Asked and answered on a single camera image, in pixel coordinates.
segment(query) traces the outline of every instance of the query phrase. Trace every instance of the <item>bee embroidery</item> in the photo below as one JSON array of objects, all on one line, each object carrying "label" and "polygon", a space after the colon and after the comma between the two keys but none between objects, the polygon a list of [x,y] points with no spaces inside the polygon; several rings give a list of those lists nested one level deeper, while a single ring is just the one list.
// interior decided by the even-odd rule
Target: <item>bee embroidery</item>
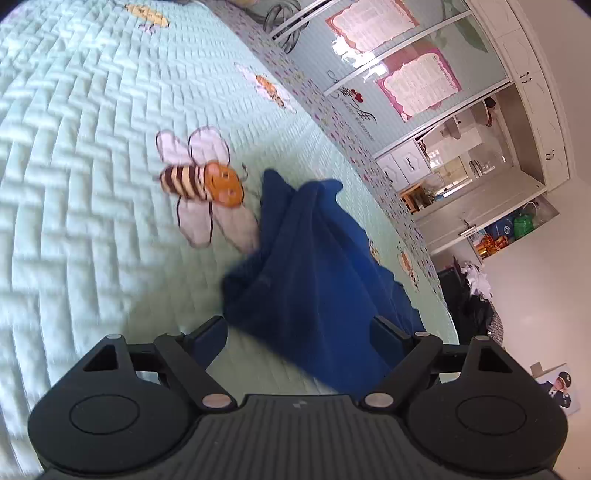
[{"label": "bee embroidery", "polygon": [[159,27],[166,28],[170,25],[168,19],[163,14],[152,10],[147,5],[126,4],[124,8],[133,16],[152,22]]},{"label": "bee embroidery", "polygon": [[149,33],[150,35],[156,32],[156,25],[154,24],[142,23],[138,25],[138,28],[145,33]]},{"label": "bee embroidery", "polygon": [[414,289],[418,291],[417,273],[414,271],[413,264],[405,251],[401,251],[398,255],[398,262],[400,263],[400,266],[402,267],[406,275],[408,275],[410,280],[413,282]]},{"label": "bee embroidery", "polygon": [[267,100],[270,100],[271,102],[276,103],[283,110],[287,110],[291,113],[296,112],[296,109],[290,103],[291,96],[289,92],[281,85],[276,85],[275,83],[268,80],[264,75],[255,74],[248,67],[238,63],[235,63],[234,65],[244,75],[246,80],[255,84],[256,91],[259,95]]},{"label": "bee embroidery", "polygon": [[213,127],[195,130],[189,144],[171,131],[156,135],[168,166],[158,176],[162,190],[178,196],[178,227],[193,247],[207,247],[216,223],[226,239],[249,254],[258,247],[258,225],[244,204],[243,180],[230,166],[230,151]]}]

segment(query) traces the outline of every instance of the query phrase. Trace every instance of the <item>white wall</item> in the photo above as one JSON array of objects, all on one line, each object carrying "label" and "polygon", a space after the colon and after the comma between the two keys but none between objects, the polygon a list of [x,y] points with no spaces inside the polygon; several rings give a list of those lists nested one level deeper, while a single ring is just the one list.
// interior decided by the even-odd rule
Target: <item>white wall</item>
[{"label": "white wall", "polygon": [[591,478],[591,187],[569,180],[548,195],[561,212],[484,261],[507,351],[529,371],[568,362],[581,410],[557,463],[566,480]]},{"label": "white wall", "polygon": [[424,142],[427,149],[427,155],[431,152],[438,152],[437,156],[429,157],[429,159],[439,160],[439,162],[444,165],[471,148],[480,145],[482,143],[482,138],[480,137],[479,127],[473,126],[471,129],[462,132],[462,136],[459,139],[442,137],[441,134],[436,131],[426,135]]},{"label": "white wall", "polygon": [[573,144],[577,175],[591,184],[591,18],[572,0],[509,0],[519,4],[556,80]]}]

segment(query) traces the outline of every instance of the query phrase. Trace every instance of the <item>bee wing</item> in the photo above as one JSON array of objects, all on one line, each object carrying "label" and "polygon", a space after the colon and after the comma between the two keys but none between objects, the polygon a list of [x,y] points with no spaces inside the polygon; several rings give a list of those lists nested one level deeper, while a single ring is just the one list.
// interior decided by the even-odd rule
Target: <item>bee wing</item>
[{"label": "bee wing", "polygon": [[273,86],[277,90],[277,94],[281,97],[281,100],[284,102],[289,102],[291,100],[291,95],[287,91],[287,89],[283,85],[279,85],[278,83],[273,83]]},{"label": "bee wing", "polygon": [[164,163],[172,165],[192,165],[187,145],[181,142],[170,130],[162,130],[156,134],[156,148]]},{"label": "bee wing", "polygon": [[192,247],[206,247],[212,242],[213,221],[211,202],[179,199],[178,227]]},{"label": "bee wing", "polygon": [[244,75],[244,78],[246,80],[248,80],[249,82],[258,83],[256,80],[255,73],[250,68],[245,67],[244,65],[240,65],[239,63],[235,63],[234,65],[236,66],[238,71]]},{"label": "bee wing", "polygon": [[215,127],[198,128],[191,134],[189,154],[199,164],[207,163],[210,160],[217,160],[222,165],[230,163],[228,144]]},{"label": "bee wing", "polygon": [[267,89],[263,85],[256,84],[256,92],[262,96],[265,100],[273,100]]},{"label": "bee wing", "polygon": [[240,252],[251,254],[258,248],[258,224],[244,205],[235,208],[213,205],[213,218],[226,239]]}]

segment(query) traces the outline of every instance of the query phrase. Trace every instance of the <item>green bag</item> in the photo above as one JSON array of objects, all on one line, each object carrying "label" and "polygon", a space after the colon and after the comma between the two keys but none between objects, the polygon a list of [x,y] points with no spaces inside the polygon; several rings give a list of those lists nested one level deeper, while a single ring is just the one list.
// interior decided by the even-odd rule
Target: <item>green bag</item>
[{"label": "green bag", "polygon": [[513,228],[515,229],[515,239],[519,240],[528,233],[534,231],[534,222],[529,213],[521,213],[513,221]]}]

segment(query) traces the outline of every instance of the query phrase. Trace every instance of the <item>blue cloth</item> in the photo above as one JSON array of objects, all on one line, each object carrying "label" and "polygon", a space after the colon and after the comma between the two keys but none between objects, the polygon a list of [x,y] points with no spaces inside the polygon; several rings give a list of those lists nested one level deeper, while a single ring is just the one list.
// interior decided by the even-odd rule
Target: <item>blue cloth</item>
[{"label": "blue cloth", "polygon": [[[261,246],[223,279],[224,316],[338,392],[361,398],[394,366],[369,343],[372,318],[383,315],[407,333],[424,328],[402,285],[371,256],[365,231],[337,204],[342,188],[325,180],[296,191],[265,172]],[[399,362],[397,353],[391,357]]]}]

